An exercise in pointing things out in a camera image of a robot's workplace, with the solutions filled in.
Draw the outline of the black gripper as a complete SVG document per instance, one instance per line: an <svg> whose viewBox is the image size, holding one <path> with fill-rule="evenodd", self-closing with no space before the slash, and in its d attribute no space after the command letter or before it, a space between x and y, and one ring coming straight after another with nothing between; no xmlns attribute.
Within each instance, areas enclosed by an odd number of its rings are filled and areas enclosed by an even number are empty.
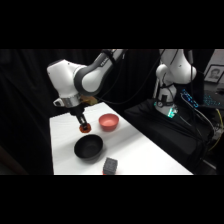
<svg viewBox="0 0 224 224"><path fill-rule="evenodd" d="M80 126L82 127L82 129L86 132L90 132L92 130L90 123L86 123L85 119L83 117L84 115L84 106L83 105L78 105L75 107L72 107L69 109L69 112L71 115L76 116Z"/></svg>

